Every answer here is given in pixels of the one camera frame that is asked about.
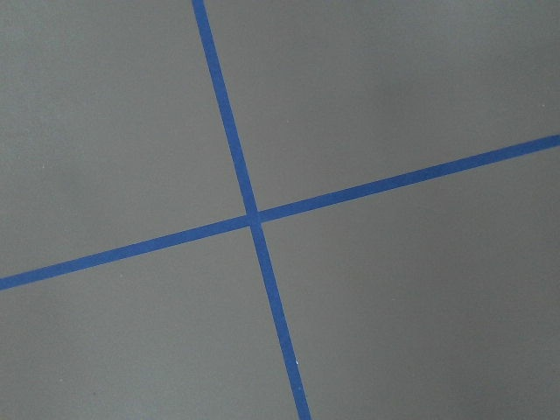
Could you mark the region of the brown paper table mat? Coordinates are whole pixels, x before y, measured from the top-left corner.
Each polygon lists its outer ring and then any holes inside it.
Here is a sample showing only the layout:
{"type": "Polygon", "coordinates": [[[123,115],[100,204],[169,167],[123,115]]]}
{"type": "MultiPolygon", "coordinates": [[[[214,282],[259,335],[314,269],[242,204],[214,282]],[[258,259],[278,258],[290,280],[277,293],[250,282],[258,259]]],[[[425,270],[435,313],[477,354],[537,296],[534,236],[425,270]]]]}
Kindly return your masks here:
{"type": "MultiPolygon", "coordinates": [[[[559,131],[556,1],[208,1],[258,208],[559,131]]],[[[1,4],[1,273],[245,214],[188,1],[1,4]]],[[[559,151],[262,227],[315,419],[559,416],[559,151]]],[[[248,227],[4,290],[4,419],[294,419],[248,227]]]]}

